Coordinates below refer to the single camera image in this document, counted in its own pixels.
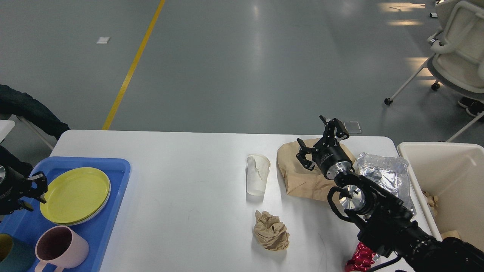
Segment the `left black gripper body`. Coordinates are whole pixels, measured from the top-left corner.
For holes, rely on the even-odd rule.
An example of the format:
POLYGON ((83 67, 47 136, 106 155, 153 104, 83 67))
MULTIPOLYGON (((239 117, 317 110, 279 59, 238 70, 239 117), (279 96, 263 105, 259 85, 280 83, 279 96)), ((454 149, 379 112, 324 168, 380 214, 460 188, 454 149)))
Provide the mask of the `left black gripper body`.
POLYGON ((0 214, 10 215, 17 210, 17 200, 25 195, 26 178, 9 166, 0 166, 0 214))

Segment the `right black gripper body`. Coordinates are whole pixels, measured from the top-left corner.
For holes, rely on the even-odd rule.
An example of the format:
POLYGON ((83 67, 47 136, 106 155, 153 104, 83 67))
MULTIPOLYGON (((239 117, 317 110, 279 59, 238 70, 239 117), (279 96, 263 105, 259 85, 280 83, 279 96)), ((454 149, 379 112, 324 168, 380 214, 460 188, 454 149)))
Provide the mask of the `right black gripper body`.
POLYGON ((316 163, 324 177, 334 180, 342 172, 353 169, 353 161, 349 158, 341 146, 330 146, 319 149, 313 154, 313 162, 316 163))

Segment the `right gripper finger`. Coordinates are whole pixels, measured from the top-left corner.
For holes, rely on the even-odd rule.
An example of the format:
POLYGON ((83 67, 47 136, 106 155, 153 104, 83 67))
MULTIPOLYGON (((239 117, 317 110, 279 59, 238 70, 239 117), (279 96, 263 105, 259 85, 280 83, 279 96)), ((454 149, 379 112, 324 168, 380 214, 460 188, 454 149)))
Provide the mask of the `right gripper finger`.
POLYGON ((296 154, 296 158, 300 162, 300 164, 307 170, 313 171, 315 166, 317 165, 316 162, 310 161, 306 158, 306 155, 311 154, 318 154, 321 151, 321 148, 316 147, 307 147, 304 141, 300 138, 296 139, 299 145, 299 152, 296 154))
POLYGON ((322 115, 319 118, 325 125, 323 136, 319 141, 319 148, 340 147, 340 141, 349 138, 349 132, 339 119, 327 119, 322 115))

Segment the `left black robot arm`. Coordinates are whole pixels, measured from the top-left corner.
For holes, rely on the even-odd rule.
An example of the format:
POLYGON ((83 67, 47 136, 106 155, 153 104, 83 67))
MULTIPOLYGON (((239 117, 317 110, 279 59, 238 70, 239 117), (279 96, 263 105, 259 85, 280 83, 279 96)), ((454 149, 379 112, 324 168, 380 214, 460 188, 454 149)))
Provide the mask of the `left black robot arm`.
POLYGON ((22 162, 1 146, 0 214, 11 215, 17 210, 33 211, 34 208, 23 198, 46 203, 47 178, 43 172, 31 176, 33 167, 22 162))

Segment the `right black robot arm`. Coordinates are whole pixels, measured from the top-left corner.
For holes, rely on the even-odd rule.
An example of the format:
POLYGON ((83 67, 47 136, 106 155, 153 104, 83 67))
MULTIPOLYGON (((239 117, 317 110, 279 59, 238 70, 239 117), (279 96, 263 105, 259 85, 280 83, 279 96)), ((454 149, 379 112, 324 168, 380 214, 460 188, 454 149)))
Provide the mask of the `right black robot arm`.
POLYGON ((375 182, 354 172, 353 164, 340 146, 349 138, 343 123, 320 116, 323 136, 312 147, 300 138, 296 158, 310 171, 317 166, 325 178, 335 182, 327 195, 339 219, 355 224, 357 237, 375 253, 396 258, 371 268, 377 271, 404 259, 415 272, 482 272, 483 252, 455 237, 438 241, 423 231, 403 200, 375 182))

